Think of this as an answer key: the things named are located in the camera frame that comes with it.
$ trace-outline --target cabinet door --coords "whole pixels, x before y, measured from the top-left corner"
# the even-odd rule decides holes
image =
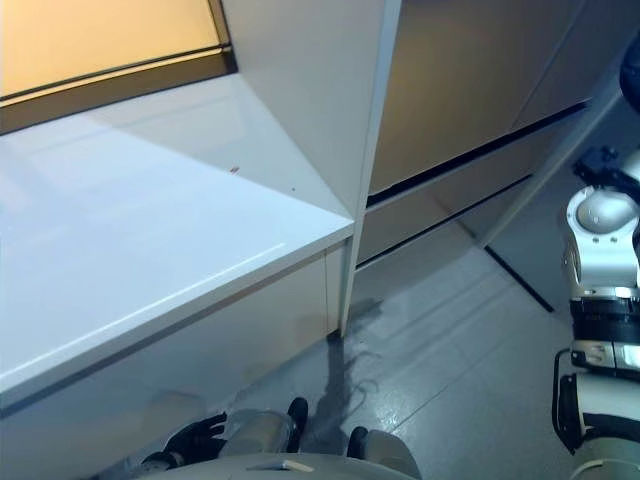
[[[507,133],[582,3],[404,1],[370,191]]]
[[[607,67],[611,66],[617,75],[620,56],[639,28],[638,0],[589,0],[515,128],[587,99]]]
[[[88,478],[202,418],[324,338],[325,273],[322,255],[3,419],[0,476]]]

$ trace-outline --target floor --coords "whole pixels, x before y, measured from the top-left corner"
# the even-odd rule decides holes
[[[363,425],[402,438],[425,479],[569,478],[571,456],[550,421],[553,355],[569,324],[459,226],[360,270],[353,298],[346,338],[238,393],[224,406],[228,431],[303,396],[303,451],[342,454]]]

